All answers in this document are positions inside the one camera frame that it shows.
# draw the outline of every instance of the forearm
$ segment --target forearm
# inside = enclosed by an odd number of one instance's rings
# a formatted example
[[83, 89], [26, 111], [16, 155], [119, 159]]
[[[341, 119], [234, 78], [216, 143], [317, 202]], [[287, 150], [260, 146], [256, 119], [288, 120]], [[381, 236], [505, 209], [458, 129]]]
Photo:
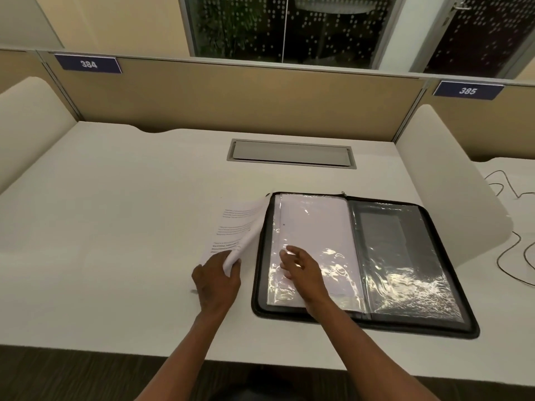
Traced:
[[326, 302], [320, 305], [315, 310], [315, 316], [364, 400], [437, 400], [417, 379], [388, 357], [336, 304]]
[[225, 315], [200, 313], [137, 401], [186, 401]]

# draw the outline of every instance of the blue label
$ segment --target blue label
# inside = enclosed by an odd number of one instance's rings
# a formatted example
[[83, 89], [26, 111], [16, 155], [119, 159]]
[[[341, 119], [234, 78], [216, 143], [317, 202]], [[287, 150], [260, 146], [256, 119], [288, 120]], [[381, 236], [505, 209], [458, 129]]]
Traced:
[[122, 73], [116, 58], [103, 56], [66, 55], [55, 53], [54, 56], [64, 70], [80, 72]]
[[473, 98], [476, 100], [494, 100], [504, 89], [503, 84], [458, 83], [441, 81], [433, 93], [438, 97]]

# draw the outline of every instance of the hand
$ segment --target hand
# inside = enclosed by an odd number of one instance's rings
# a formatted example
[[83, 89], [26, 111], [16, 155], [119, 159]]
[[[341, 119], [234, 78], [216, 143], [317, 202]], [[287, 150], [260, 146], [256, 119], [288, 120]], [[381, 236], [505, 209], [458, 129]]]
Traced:
[[320, 308], [334, 304], [325, 288], [322, 270], [317, 261], [305, 250], [296, 246], [288, 246], [287, 250], [294, 255], [284, 249], [281, 250], [280, 260], [283, 262], [280, 267], [284, 269], [284, 276], [293, 281], [304, 300], [308, 313], [318, 320]]
[[225, 317], [236, 300], [240, 289], [241, 259], [232, 265], [231, 276], [223, 271], [223, 263], [231, 251], [219, 252], [211, 256], [204, 266], [193, 269], [191, 278], [197, 286], [201, 313]]

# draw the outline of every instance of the floor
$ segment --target floor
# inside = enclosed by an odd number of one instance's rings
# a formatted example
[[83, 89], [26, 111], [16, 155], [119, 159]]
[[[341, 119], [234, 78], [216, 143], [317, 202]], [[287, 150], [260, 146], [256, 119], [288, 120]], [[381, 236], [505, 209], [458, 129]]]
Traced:
[[[164, 358], [0, 346], [0, 401], [132, 401]], [[244, 382], [253, 365], [207, 361], [191, 395], [204, 401]], [[344, 371], [276, 367], [310, 401], [354, 401]], [[442, 401], [534, 400], [535, 387], [419, 377]]]

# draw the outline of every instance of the desk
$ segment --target desk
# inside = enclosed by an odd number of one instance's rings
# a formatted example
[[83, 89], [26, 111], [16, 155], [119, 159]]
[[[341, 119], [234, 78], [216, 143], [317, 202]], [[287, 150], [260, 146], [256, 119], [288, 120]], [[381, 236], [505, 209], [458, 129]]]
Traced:
[[[357, 170], [226, 161], [232, 138], [350, 145]], [[271, 190], [421, 204], [392, 143], [78, 123], [0, 195], [0, 343], [168, 356], [224, 203]], [[318, 325], [252, 313], [256, 247], [208, 359], [343, 369]], [[480, 338], [371, 337], [413, 375], [534, 384], [535, 290], [494, 261], [458, 270]]]

